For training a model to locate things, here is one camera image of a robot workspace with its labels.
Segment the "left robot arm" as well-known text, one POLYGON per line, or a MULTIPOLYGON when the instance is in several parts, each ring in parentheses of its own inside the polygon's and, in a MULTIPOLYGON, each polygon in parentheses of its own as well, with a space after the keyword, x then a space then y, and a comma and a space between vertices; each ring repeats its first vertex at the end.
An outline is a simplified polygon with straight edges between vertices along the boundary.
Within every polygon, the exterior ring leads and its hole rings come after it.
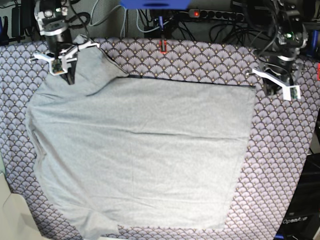
POLYGON ((301 98, 300 87, 294 83, 293 67, 302 48, 307 45, 308 33, 294 3, 270 0, 275 32, 272 43, 259 54, 262 80, 268 96, 282 91, 286 101, 301 98))

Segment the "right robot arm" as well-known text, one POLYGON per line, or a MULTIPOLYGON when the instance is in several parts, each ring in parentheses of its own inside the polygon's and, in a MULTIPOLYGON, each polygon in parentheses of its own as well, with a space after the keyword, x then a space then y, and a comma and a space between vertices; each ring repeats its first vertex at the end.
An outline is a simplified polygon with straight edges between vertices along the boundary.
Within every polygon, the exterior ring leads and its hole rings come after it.
POLYGON ((76 46, 73 44, 67 21, 70 2, 68 0, 38 0, 34 18, 39 33, 48 46, 46 53, 34 53, 33 58, 48 63, 49 73, 62 76, 68 83, 75 83, 73 63, 76 46))

